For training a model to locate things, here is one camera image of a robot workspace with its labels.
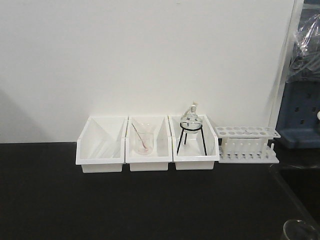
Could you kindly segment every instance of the plastic bag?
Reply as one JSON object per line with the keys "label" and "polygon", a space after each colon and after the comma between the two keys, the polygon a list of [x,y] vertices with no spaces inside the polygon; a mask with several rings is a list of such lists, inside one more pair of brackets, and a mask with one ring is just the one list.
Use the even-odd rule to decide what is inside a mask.
{"label": "plastic bag", "polygon": [[320,82],[320,10],[300,20],[287,83],[294,81]]}

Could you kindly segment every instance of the metal ring stand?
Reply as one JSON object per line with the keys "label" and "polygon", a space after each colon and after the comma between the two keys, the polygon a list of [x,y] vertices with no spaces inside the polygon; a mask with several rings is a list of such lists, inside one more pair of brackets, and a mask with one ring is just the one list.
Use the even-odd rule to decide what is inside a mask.
{"label": "metal ring stand", "polygon": [[[182,132],[181,132],[181,136],[180,136],[180,140],[179,140],[179,144],[178,144],[178,149],[176,151],[176,154],[178,155],[179,153],[179,149],[180,149],[180,145],[181,145],[181,140],[182,140],[182,136],[184,135],[184,131],[191,131],[191,132],[195,132],[198,130],[201,130],[201,135],[202,135],[202,142],[203,142],[203,148],[204,148],[204,154],[207,156],[207,149],[206,149],[206,144],[205,144],[205,137],[204,137],[204,131],[202,129],[202,124],[201,127],[197,128],[197,129],[188,129],[182,126],[182,124],[180,123],[180,127],[182,128]],[[184,138],[184,145],[186,145],[187,142],[187,133],[185,133],[185,138]]]}

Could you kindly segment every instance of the white storage tray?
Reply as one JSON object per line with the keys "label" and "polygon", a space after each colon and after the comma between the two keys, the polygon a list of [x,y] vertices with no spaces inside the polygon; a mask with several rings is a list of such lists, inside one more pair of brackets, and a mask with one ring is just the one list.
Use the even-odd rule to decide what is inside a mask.
{"label": "white storage tray", "polygon": [[199,115],[202,119],[202,129],[207,155],[205,155],[201,131],[195,134],[188,134],[186,144],[183,134],[179,153],[177,147],[180,140],[182,128],[180,127],[181,116],[169,116],[170,129],[172,134],[173,162],[177,170],[211,170],[215,161],[219,160],[218,137],[213,130],[206,115]]}
{"label": "white storage tray", "polygon": [[[148,155],[136,153],[136,132],[132,122],[155,125],[153,151]],[[125,162],[130,171],[166,171],[172,162],[172,139],[167,116],[130,116],[125,139]]]}
{"label": "white storage tray", "polygon": [[77,140],[75,164],[84,173],[121,172],[127,123],[127,116],[90,116]]}

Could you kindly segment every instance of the black countertop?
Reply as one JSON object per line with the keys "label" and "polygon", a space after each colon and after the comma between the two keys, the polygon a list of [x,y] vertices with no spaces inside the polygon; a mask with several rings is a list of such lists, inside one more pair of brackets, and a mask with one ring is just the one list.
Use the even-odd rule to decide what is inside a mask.
{"label": "black countertop", "polygon": [[[275,150],[281,162],[315,155]],[[304,219],[270,164],[82,173],[75,157],[75,143],[0,144],[1,240],[278,240]]]}

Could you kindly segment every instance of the glassware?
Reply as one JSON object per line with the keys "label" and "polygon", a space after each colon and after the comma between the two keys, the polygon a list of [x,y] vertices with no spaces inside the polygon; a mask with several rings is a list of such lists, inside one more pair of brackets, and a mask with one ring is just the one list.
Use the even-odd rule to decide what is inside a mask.
{"label": "glassware", "polygon": [[196,114],[196,110],[197,103],[194,102],[181,117],[181,126],[186,129],[187,134],[195,134],[197,131],[188,130],[197,130],[202,126],[202,119]]}
{"label": "glassware", "polygon": [[315,228],[302,220],[288,220],[283,225],[280,240],[320,240]]}
{"label": "glassware", "polygon": [[149,123],[139,123],[138,126],[132,124],[136,133],[134,150],[140,155],[149,155],[154,149],[155,127]]}

